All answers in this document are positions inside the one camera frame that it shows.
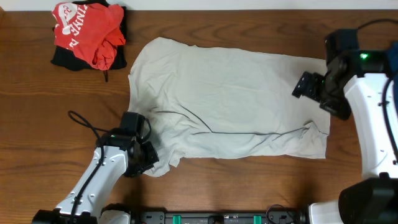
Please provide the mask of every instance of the green tape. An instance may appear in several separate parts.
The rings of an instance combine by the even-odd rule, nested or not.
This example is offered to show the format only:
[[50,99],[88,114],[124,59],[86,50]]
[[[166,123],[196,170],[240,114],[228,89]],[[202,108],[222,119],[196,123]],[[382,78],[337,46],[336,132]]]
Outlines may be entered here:
[[173,216],[173,224],[181,224],[181,215],[174,215]]
[[254,216],[254,224],[261,224],[261,216],[260,215]]

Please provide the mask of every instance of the wooden table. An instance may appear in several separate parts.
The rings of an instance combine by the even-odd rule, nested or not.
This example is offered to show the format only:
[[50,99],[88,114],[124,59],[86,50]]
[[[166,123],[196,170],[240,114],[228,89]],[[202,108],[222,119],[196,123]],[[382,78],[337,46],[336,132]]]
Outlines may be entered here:
[[[128,65],[71,72],[50,63],[55,46],[50,12],[6,12],[0,26],[0,223],[29,223],[73,188],[93,155],[93,133],[71,121],[75,110],[94,125],[119,124],[129,104],[127,75],[143,46],[161,36],[200,47],[324,58],[323,38],[396,11],[131,11]],[[378,24],[360,32],[363,48],[386,49],[398,29]],[[266,210],[338,198],[361,181],[353,119],[332,118],[327,159],[289,156],[182,159],[159,178],[120,178],[109,203],[169,211]]]

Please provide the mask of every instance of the white cloth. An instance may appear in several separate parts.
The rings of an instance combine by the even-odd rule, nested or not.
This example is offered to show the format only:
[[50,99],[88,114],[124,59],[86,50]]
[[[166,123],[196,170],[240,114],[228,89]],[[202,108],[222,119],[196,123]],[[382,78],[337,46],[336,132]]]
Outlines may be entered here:
[[129,111],[149,118],[160,159],[146,174],[182,157],[325,158],[330,115],[292,96],[304,71],[325,73],[325,61],[153,40],[129,75]]

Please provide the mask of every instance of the red fabric with white print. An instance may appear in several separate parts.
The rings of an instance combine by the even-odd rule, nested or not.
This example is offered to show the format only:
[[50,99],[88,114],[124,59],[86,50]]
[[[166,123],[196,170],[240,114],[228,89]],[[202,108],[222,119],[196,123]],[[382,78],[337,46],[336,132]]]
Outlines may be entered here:
[[57,4],[52,14],[58,22],[54,44],[72,50],[93,68],[108,70],[117,46],[126,43],[119,28],[123,19],[121,6],[64,2]]

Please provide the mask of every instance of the white wall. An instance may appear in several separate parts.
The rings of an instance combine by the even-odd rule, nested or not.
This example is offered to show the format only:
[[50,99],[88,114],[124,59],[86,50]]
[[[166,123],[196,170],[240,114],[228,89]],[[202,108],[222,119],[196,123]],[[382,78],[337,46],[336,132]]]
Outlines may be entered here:
[[[52,10],[73,0],[0,0],[5,11]],[[398,0],[108,0],[133,10],[398,9]]]

